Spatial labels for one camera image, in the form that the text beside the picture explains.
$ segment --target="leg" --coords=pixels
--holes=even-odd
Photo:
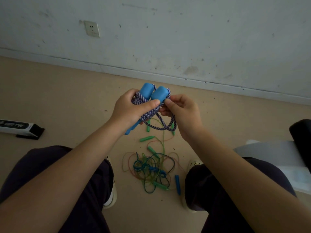
[[[255,158],[245,158],[292,195],[295,192],[285,175],[274,165]],[[202,232],[253,232],[226,191],[205,165],[194,166],[186,177],[186,202],[189,208],[209,213]]]
[[[51,146],[29,151],[7,177],[0,192],[0,203],[71,150],[68,147]],[[110,197],[113,177],[110,163],[104,160],[89,180],[59,232],[109,232],[101,211]]]

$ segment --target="purple and white braided rope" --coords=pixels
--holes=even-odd
[[[169,94],[167,95],[167,99],[169,99],[171,97],[171,91],[169,88],[166,88],[168,91],[169,91]],[[146,98],[144,98],[142,96],[142,94],[140,94],[139,92],[136,92],[135,94],[135,98],[133,99],[132,103],[134,105],[140,105],[142,103],[145,103],[147,102],[148,100],[146,100]],[[161,106],[164,105],[164,102],[161,103],[159,106],[157,106],[156,108],[150,110],[149,112],[143,114],[141,117],[140,117],[140,120],[143,121],[147,126],[153,128],[153,129],[157,129],[157,130],[160,130],[160,131],[163,131],[163,130],[168,130],[168,131],[175,131],[176,128],[177,128],[177,125],[176,125],[176,120],[175,120],[175,115],[173,114],[172,115],[172,119],[170,121],[170,123],[168,125],[165,124],[165,122],[163,121],[163,119],[161,118],[161,116],[158,114],[159,112],[159,109]],[[150,125],[147,121],[149,119],[151,119],[154,115],[157,115],[157,117],[159,118],[159,120],[161,121],[163,127],[156,127],[156,126],[153,126],[153,125]]]

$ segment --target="white wall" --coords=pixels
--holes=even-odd
[[[311,104],[311,0],[0,0],[0,6],[0,55],[78,68],[95,63],[125,76]],[[83,20],[97,22],[101,38],[86,35]]]

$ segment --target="person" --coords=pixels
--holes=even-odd
[[[0,194],[1,232],[109,232],[101,211],[116,196],[107,154],[160,103],[133,105],[137,91],[122,95],[111,118],[76,148],[33,149],[17,163]],[[202,232],[311,232],[311,214],[283,173],[222,145],[203,127],[192,99],[173,95],[160,112],[175,114],[182,138],[201,159],[189,165],[183,203],[209,212]]]

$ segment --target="forearm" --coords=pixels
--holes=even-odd
[[[310,231],[310,212],[297,198],[206,130],[198,130],[188,142],[255,232]]]
[[[57,232],[92,174],[122,135],[107,122],[0,205],[3,232]]]

